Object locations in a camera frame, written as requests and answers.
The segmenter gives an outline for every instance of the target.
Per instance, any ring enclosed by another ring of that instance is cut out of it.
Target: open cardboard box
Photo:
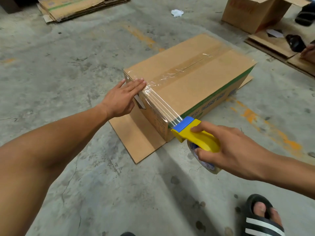
[[[138,163],[174,138],[171,127],[180,117],[200,119],[250,81],[255,64],[219,40],[198,35],[125,69],[127,81],[144,78],[147,87],[130,114],[110,123]]]
[[[303,7],[309,0],[228,0],[222,20],[254,34],[278,23],[289,7]]]
[[[281,30],[284,37],[269,37],[266,30],[249,35],[246,43],[273,56],[274,58],[294,67],[295,69],[312,77],[315,76],[315,65],[300,59],[300,54],[291,50],[285,36],[288,34],[299,35],[308,45],[315,39],[315,29],[297,24],[293,19],[282,19],[279,23],[268,27],[268,29]]]

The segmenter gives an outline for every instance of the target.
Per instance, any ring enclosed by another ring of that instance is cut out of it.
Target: black slide sandal
[[[254,214],[253,209],[257,202],[265,204],[265,217]],[[252,194],[248,197],[245,205],[245,230],[242,236],[285,236],[284,228],[270,219],[270,208],[272,207],[269,200],[259,194]]]

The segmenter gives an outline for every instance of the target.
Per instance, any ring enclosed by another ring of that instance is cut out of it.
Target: tape roll
[[[210,171],[211,173],[215,173],[217,171],[217,168],[215,165],[213,164],[210,164],[210,163],[207,163],[207,162],[204,162],[204,161],[200,161],[198,159],[198,156],[196,155],[195,153],[195,149],[196,148],[199,148],[198,145],[196,145],[195,143],[192,143],[190,142],[189,140],[187,140],[187,145],[191,151],[191,153],[195,156],[195,158],[199,161],[199,163],[204,167],[206,168],[208,171]]]

